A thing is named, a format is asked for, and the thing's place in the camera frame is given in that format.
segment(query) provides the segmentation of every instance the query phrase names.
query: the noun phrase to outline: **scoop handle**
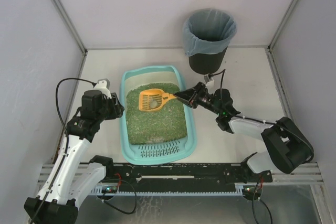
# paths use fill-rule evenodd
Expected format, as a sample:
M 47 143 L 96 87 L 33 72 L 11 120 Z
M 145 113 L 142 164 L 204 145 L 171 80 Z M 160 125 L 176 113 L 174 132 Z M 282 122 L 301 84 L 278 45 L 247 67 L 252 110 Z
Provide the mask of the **scoop handle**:
M 166 104 L 168 101 L 176 99 L 177 97 L 174 96 L 173 94 L 169 94 L 169 93 L 163 93 L 162 94 L 162 103 Z

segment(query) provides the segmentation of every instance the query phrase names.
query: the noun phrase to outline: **white wall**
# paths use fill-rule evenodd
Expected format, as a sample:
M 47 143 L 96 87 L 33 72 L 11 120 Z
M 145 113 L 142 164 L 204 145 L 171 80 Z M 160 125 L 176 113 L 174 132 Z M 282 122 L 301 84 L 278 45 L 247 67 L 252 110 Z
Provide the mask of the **white wall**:
M 336 206 L 336 4 L 301 0 L 275 47 L 291 109 Z
M 50 0 L 0 0 L 0 223 L 23 223 L 43 163 L 61 132 L 55 87 L 81 52 Z M 73 83 L 60 89 L 65 115 Z
M 61 0 L 88 48 L 181 46 L 182 23 L 215 7 L 238 23 L 232 45 L 268 45 L 291 0 Z

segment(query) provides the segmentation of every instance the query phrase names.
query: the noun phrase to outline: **red wire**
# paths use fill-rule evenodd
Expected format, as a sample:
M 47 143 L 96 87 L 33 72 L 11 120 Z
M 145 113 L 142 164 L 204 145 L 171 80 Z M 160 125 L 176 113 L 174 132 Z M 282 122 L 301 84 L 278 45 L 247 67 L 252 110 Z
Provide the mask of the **red wire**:
M 119 181 L 118 181 L 118 184 L 117 184 L 117 188 L 119 188 L 119 186 L 121 186 L 121 176 L 119 173 L 116 173 L 115 175 L 117 175 L 119 177 Z
M 261 185 L 260 185 L 260 189 L 262 189 L 263 187 L 263 184 L 264 184 L 264 177 L 261 177 Z

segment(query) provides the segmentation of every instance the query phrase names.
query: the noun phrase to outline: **cat litter box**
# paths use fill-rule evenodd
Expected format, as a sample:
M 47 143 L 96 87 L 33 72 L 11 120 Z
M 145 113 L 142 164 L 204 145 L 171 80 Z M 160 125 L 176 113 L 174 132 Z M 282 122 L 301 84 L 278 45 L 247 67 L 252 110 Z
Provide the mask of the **cat litter box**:
M 172 83 L 184 90 L 185 84 L 174 66 L 149 66 L 130 70 L 123 74 L 120 85 L 120 103 L 125 112 L 120 119 L 121 152 L 124 158 L 135 165 L 157 165 L 173 162 L 192 154 L 197 145 L 195 123 L 191 108 L 183 106 L 187 136 L 159 144 L 130 144 L 127 130 L 127 94 L 142 85 L 151 83 Z

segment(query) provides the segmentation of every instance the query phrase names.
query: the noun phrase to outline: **black cable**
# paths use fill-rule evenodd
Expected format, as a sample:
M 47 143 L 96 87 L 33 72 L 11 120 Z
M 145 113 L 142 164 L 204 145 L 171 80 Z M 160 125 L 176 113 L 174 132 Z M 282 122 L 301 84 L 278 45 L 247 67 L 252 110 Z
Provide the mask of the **black cable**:
M 67 80 L 85 81 L 85 82 L 88 82 L 88 83 L 92 84 L 93 86 L 96 85 L 96 83 L 94 83 L 94 82 L 92 82 L 92 81 L 85 80 L 85 79 L 80 79 L 80 78 L 65 78 L 65 79 L 59 81 L 59 83 L 58 83 L 57 86 L 56 86 L 56 92 L 55 92 L 56 110 L 57 110 L 57 114 L 58 114 L 59 120 L 61 121 L 61 124 L 62 124 L 63 130 L 64 130 L 64 133 L 65 133 L 65 136 L 66 136 L 66 138 L 67 138 L 67 141 L 66 141 L 66 148 L 65 148 L 65 150 L 64 150 L 64 154 L 65 154 L 65 155 L 62 157 L 61 162 L 59 163 L 59 166 L 57 167 L 57 170 L 56 170 L 56 172 L 55 172 L 55 174 L 54 174 L 54 176 L 53 176 L 53 178 L 52 178 L 52 180 L 51 180 L 51 182 L 50 182 L 50 184 L 49 184 L 48 191 L 47 191 L 46 194 L 44 195 L 41 204 L 40 204 L 40 205 L 38 206 L 38 208 L 36 209 L 36 211 L 35 211 L 35 213 L 34 213 L 34 215 L 33 215 L 33 217 L 32 217 L 32 219 L 31 219 L 31 221 L 30 221 L 29 224 L 33 224 L 33 223 L 34 223 L 34 220 L 35 220 L 36 216 L 38 215 L 38 213 L 40 212 L 43 203 L 46 201 L 46 199 L 47 199 L 47 197 L 48 197 L 48 195 L 49 195 L 49 193 L 50 193 L 50 190 L 52 189 L 52 187 L 53 187 L 53 185 L 54 185 L 54 182 L 55 182 L 55 180 L 56 180 L 56 178 L 57 178 L 57 175 L 58 175 L 59 171 L 61 170 L 61 167 L 62 167 L 62 164 L 63 164 L 63 162 L 64 162 L 64 160 L 65 160 L 66 154 L 67 154 L 67 152 L 68 152 L 68 146 L 69 146 L 69 134 L 68 134 L 67 128 L 66 128 L 66 126 L 65 126 L 65 122 L 63 121 L 62 115 L 61 115 L 61 113 L 60 113 L 60 111 L 59 111 L 59 104 L 58 104 L 58 89 L 59 89 L 59 86 L 60 86 L 60 84 L 61 84 L 62 82 L 67 81 Z
M 131 185 L 131 183 L 129 183 L 129 182 L 126 181 L 126 180 L 122 180 L 122 179 L 108 179 L 108 180 L 104 180 L 104 181 L 102 181 L 102 183 L 107 182 L 107 181 L 122 181 L 122 182 L 125 182 L 125 183 L 129 184 L 129 185 L 132 187 L 132 190 L 133 190 L 133 192 L 134 192 L 134 196 L 135 196 L 134 200 L 135 200 L 135 203 L 134 203 L 134 208 L 133 208 L 133 210 L 132 210 L 131 212 L 126 212 L 126 211 L 123 211 L 123 210 L 119 209 L 118 207 L 115 207 L 114 205 L 110 204 L 107 200 L 104 200 L 103 202 L 104 202 L 106 205 L 108 205 L 109 207 L 112 207 L 113 209 L 115 209 L 115 210 L 117 210 L 117 211 L 119 211 L 119 212 L 121 212 L 121 213 L 123 213 L 123 214 L 125 214 L 125 215 L 131 215 L 131 214 L 135 213 L 135 210 L 136 210 L 136 207 L 137 207 L 137 204 L 138 204 L 138 197 L 137 197 L 137 192 L 135 191 L 135 189 L 134 189 L 134 187 Z
M 253 192 L 253 197 L 252 197 L 252 212 L 253 212 L 253 217 L 254 217 L 254 220 L 256 221 L 256 224 L 260 224 L 259 221 L 257 220 L 257 216 L 256 216 L 256 213 L 255 213 L 255 207 L 254 207 L 254 202 L 255 202 L 255 196 L 256 196 L 256 192 L 258 190 L 258 186 L 259 186 L 259 183 L 263 177 L 263 175 L 267 173 L 267 172 L 263 172 L 260 176 L 259 176 L 259 179 L 258 179 L 258 182 L 256 184 L 256 187 L 254 188 L 254 192 Z M 266 205 L 265 202 L 263 202 L 261 199 L 259 199 L 259 201 L 261 201 L 261 203 L 264 204 L 264 206 L 266 207 L 268 213 L 269 213 L 269 218 L 271 219 L 271 224 L 273 224 L 273 217 L 272 217 L 272 214 L 271 214 L 271 211 L 269 210 L 268 206 Z
M 281 126 L 281 125 L 278 125 L 278 124 L 276 124 L 276 123 L 266 122 L 266 121 L 262 121 L 262 120 L 258 120 L 258 119 L 254 119 L 254 118 L 248 118 L 248 117 L 241 116 L 241 115 L 233 115 L 230 111 L 228 111 L 228 110 L 226 109 L 226 106 L 225 106 L 225 103 L 224 103 L 224 101 L 223 101 L 223 97 L 222 97 L 224 73 L 225 73 L 225 69 L 222 71 L 222 78 L 221 78 L 221 85 L 220 85 L 220 88 L 221 88 L 221 89 L 220 89 L 220 92 L 221 92 L 221 93 L 220 93 L 220 94 L 221 94 L 221 95 L 220 95 L 220 99 L 221 99 L 221 101 L 222 101 L 222 105 L 223 105 L 223 107 L 224 107 L 224 109 L 225 109 L 225 112 L 227 112 L 229 115 L 231 115 L 231 116 L 235 116 L 235 117 L 237 117 L 237 118 L 247 119 L 247 120 L 255 121 L 255 122 L 258 122 L 258 123 L 265 123 L 265 124 L 269 124 L 269 125 L 276 125 L 277 127 L 279 127 L 279 128 L 281 128 L 281 129 L 283 129 L 284 131 L 286 131 L 286 132 L 292 134 L 294 137 L 298 138 L 298 139 L 301 140 L 304 144 L 307 145 L 307 147 L 308 147 L 309 150 L 310 150 L 310 155 L 311 155 L 311 156 L 310 156 L 310 158 L 309 158 L 308 160 L 306 160 L 306 161 L 304 162 L 304 164 L 305 164 L 305 163 L 308 163 L 308 162 L 310 162 L 310 161 L 313 160 L 313 158 L 314 158 L 314 151 L 312 150 L 311 146 L 309 146 L 309 144 L 308 144 L 306 141 L 304 141 L 302 138 L 300 138 L 297 134 L 291 132 L 289 129 L 287 129 L 287 128 Z
M 218 73 L 210 73 L 210 74 L 209 74 L 209 77 L 211 78 L 211 77 L 213 77 L 213 76 L 217 76 L 217 75 L 219 75 L 219 74 L 221 74 L 221 73 L 223 73 L 223 72 L 225 72 L 225 69 L 223 69 L 221 72 L 218 72 Z
M 271 211 L 269 210 L 268 206 L 266 205 L 266 203 L 259 199 L 259 201 L 266 207 L 267 211 L 268 211 L 268 214 L 269 214 L 269 217 L 271 218 L 271 224 L 273 223 L 273 217 L 272 217 L 272 214 L 271 214 Z

